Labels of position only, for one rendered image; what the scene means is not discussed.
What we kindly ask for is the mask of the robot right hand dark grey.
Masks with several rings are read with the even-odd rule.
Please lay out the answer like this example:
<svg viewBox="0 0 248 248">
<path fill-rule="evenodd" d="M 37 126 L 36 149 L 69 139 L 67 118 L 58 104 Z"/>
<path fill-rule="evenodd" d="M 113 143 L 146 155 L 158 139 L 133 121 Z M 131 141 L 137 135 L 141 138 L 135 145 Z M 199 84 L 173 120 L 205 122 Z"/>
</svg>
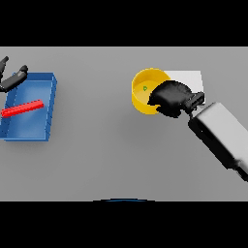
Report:
<svg viewBox="0 0 248 248">
<path fill-rule="evenodd" d="M 197 106 L 204 102 L 204 93 L 193 92 L 186 84 L 176 80 L 166 80 L 159 84 L 148 99 L 150 106 L 158 106 L 156 110 L 164 116 L 178 118 L 181 111 L 191 114 Z"/>
</svg>

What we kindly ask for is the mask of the robot left hand dark grey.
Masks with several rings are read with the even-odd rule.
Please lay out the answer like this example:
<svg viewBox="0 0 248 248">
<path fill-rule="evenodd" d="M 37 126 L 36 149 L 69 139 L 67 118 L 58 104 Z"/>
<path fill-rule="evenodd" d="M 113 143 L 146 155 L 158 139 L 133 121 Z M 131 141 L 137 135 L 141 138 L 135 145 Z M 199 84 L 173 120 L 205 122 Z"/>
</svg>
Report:
<svg viewBox="0 0 248 248">
<path fill-rule="evenodd" d="M 5 71 L 8 60 L 8 56 L 5 56 L 2 60 L 0 60 L 0 92 L 4 93 L 8 93 L 15 87 L 22 84 L 28 76 L 28 67 L 26 65 L 23 65 L 17 73 L 6 79 L 3 79 L 3 73 Z"/>
</svg>

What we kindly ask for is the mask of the yellow bowl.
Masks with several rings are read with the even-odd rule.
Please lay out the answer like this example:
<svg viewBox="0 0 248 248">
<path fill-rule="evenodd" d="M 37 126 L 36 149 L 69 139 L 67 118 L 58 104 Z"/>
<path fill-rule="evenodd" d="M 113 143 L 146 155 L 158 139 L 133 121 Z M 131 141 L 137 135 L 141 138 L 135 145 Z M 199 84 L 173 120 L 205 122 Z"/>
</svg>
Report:
<svg viewBox="0 0 248 248">
<path fill-rule="evenodd" d="M 168 74 L 156 68 L 146 68 L 134 76 L 132 80 L 132 104 L 134 108 L 142 114 L 157 114 L 157 106 L 148 104 L 151 92 L 162 82 L 170 80 Z"/>
</svg>

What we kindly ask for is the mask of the red beaker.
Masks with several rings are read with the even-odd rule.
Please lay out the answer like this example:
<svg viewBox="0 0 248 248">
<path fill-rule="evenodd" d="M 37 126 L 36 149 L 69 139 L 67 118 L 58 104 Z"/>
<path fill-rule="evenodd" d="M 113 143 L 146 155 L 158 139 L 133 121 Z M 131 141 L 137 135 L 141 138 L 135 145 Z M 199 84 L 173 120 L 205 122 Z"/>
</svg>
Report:
<svg viewBox="0 0 248 248">
<path fill-rule="evenodd" d="M 36 100 L 36 101 L 29 102 L 29 103 L 23 103 L 21 105 L 14 106 L 14 107 L 3 108 L 1 110 L 1 115 L 3 117 L 11 117 L 11 116 L 18 115 L 18 114 L 21 114 L 27 111 L 41 109 L 44 106 L 45 105 L 42 100 Z"/>
</svg>

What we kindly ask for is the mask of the blue tray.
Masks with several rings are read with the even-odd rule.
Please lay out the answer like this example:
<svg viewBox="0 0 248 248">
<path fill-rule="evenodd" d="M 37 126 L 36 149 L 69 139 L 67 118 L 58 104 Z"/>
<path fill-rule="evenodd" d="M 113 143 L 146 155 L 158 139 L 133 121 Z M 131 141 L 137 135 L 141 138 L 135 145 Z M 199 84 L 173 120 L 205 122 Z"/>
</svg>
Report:
<svg viewBox="0 0 248 248">
<path fill-rule="evenodd" d="M 0 108 L 0 140 L 48 141 L 56 86 L 54 73 L 29 73 L 8 92 Z"/>
</svg>

